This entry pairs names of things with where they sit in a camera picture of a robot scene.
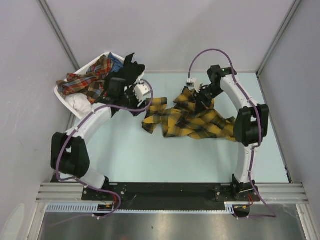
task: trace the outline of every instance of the shiny metal surface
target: shiny metal surface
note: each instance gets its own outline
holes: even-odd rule
[[[115,214],[103,220],[46,213],[39,240],[305,240],[295,205],[273,205],[278,218],[236,220],[232,215]],[[251,214],[265,214],[262,205]]]

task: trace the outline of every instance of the plaid shirt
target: plaid shirt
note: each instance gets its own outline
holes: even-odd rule
[[[235,118],[224,119],[214,110],[214,99],[209,109],[195,115],[194,92],[194,89],[190,91],[185,87],[182,94],[173,101],[176,106],[170,109],[166,109],[166,97],[154,98],[142,121],[142,128],[152,134],[157,124],[162,124],[165,138],[178,136],[189,136],[193,139],[226,138],[235,142]]]
[[[102,55],[95,64],[89,67],[85,75],[68,73],[66,75],[67,82],[63,80],[56,82],[59,91],[66,96],[75,93],[85,94],[93,104],[104,91],[104,79],[113,69],[114,60],[112,57]]]

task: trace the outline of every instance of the wall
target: wall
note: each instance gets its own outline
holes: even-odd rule
[[[320,224],[320,1],[304,0],[261,75],[293,180]]]
[[[147,72],[186,72],[208,48],[255,73],[293,0],[47,0],[79,64],[104,52],[136,53]],[[207,53],[193,66],[228,65]]]
[[[55,81],[74,70],[37,1],[0,1],[0,22],[0,232],[23,203],[21,239],[40,183],[52,174],[51,137],[69,118]]]

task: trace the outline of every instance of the white cloth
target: white cloth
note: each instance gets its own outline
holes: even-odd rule
[[[92,105],[83,93],[74,93],[66,96],[65,101],[74,108],[81,117],[84,117],[92,110]]]

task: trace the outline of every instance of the floor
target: floor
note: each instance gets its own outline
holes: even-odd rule
[[[239,79],[259,103],[264,99],[253,73],[240,73]],[[205,73],[195,73],[209,84]],[[154,97],[167,97],[168,108],[181,93],[185,73],[146,74]],[[237,116],[231,100],[222,93],[215,109],[225,118]],[[133,117],[120,111],[105,123],[87,144],[92,166],[111,182],[227,183],[231,181],[238,160],[238,143],[225,139],[190,137],[164,138],[161,126],[150,134],[141,128],[145,114]],[[287,174],[269,122],[267,137],[258,150],[255,165],[258,183],[288,183]]]
[[[305,240],[295,205],[272,205],[277,218],[236,220],[230,214],[117,213],[96,220],[74,213],[46,213],[39,240]],[[263,205],[252,214],[267,214]]]

